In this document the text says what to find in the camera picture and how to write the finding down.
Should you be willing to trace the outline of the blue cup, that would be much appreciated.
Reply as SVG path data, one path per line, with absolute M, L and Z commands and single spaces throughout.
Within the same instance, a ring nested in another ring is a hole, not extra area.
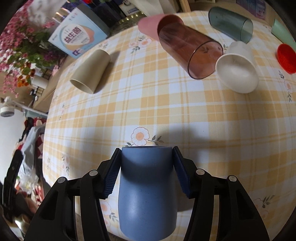
M 177 223 L 171 147 L 124 147 L 120 170 L 120 229 L 131 240 L 163 240 Z

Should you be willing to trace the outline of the beige cup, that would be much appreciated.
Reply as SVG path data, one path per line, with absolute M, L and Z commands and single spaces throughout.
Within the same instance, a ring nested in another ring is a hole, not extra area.
M 94 51 L 74 72 L 70 83 L 88 94 L 94 94 L 100 79 L 111 61 L 104 50 Z

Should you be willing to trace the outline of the white cup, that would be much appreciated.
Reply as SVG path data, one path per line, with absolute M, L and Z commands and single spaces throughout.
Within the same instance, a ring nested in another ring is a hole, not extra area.
M 249 45 L 232 42 L 216 62 L 216 73 L 227 88 L 237 93 L 253 92 L 259 84 L 255 60 Z

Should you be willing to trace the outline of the transparent brown-pink cup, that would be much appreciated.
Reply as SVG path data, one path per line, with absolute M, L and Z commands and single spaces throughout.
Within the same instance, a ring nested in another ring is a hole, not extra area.
M 219 42 L 181 23 L 163 27 L 159 42 L 193 79 L 203 79 L 214 73 L 216 62 L 223 55 Z

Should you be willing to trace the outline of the red cup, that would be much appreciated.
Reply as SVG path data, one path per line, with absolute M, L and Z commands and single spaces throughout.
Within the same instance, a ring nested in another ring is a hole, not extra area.
M 276 57 L 280 66 L 289 74 L 296 73 L 295 51 L 287 44 L 280 44 L 276 51 Z

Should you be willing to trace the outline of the transparent dark teal cup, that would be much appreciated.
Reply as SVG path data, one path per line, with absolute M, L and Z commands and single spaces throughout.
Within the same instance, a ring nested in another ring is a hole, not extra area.
M 208 12 L 210 25 L 233 40 L 247 44 L 253 34 L 253 22 L 233 11 L 212 7 Z

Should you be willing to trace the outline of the mint green cup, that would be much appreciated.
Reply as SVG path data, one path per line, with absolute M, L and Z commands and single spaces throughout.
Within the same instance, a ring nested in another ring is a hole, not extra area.
M 289 45 L 295 50 L 295 40 L 290 32 L 277 19 L 274 20 L 271 33 L 282 43 Z

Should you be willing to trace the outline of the pink opaque cup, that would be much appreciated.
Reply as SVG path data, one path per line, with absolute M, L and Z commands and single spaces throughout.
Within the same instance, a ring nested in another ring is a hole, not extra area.
M 163 27 L 172 23 L 184 24 L 183 20 L 173 14 L 159 14 L 154 16 L 146 16 L 142 18 L 137 26 L 138 30 L 149 36 L 150 38 L 159 41 L 159 33 Z

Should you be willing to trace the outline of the low wooden cabinet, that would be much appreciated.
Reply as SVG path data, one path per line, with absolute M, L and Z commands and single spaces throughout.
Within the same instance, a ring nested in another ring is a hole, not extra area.
M 57 73 L 52 76 L 49 80 L 49 83 L 46 89 L 43 91 L 42 95 L 38 98 L 37 101 L 33 104 L 33 109 L 48 113 L 50 105 L 54 96 L 55 89 L 59 82 L 61 74 L 66 70 L 66 68 L 75 61 L 74 58 L 68 56 L 64 63 L 61 65 Z

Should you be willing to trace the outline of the white bottle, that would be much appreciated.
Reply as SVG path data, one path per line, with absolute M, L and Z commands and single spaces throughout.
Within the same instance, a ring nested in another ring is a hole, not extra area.
M 32 83 L 33 86 L 36 86 L 36 87 L 39 87 L 39 88 L 42 88 L 42 89 L 46 89 L 46 87 L 48 86 L 49 80 L 44 78 L 44 77 L 35 75 L 32 78 L 31 83 Z

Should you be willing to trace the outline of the yellow checked tablecloth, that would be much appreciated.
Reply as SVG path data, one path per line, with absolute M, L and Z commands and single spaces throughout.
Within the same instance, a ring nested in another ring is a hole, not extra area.
M 249 94 L 228 89 L 216 74 L 190 78 L 137 27 L 96 46 L 111 56 L 97 93 L 70 83 L 91 51 L 65 63 L 45 130 L 46 181 L 82 177 L 122 146 L 178 146 L 211 175 L 237 176 L 275 238 L 295 208 L 295 75 L 279 65 L 271 28 L 253 26 L 260 81 Z

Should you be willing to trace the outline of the light blue probiotics box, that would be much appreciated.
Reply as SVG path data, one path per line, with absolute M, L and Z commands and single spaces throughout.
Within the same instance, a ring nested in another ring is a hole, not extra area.
M 77 59 L 105 40 L 110 28 L 85 4 L 74 8 L 58 25 L 48 42 Z

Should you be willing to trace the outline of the purple box on shelf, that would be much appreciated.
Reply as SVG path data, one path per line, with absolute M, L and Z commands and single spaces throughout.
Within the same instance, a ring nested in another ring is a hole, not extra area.
M 241 7 L 249 11 L 256 18 L 265 20 L 266 17 L 266 5 L 262 0 L 236 0 L 236 3 Z

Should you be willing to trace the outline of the green glass tray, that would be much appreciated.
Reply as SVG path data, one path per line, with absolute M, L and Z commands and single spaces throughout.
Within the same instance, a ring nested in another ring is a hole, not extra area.
M 144 17 L 146 17 L 146 15 L 143 12 L 138 11 L 132 15 L 129 15 L 129 16 L 121 19 L 111 29 L 114 31 L 115 30 L 122 31 L 124 29 L 128 29 L 130 27 L 137 25 L 138 22 Z

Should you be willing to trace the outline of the white faceted vase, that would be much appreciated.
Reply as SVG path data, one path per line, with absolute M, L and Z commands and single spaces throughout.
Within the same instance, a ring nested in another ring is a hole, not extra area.
M 175 14 L 180 8 L 171 0 L 130 0 L 146 16 L 159 14 Z

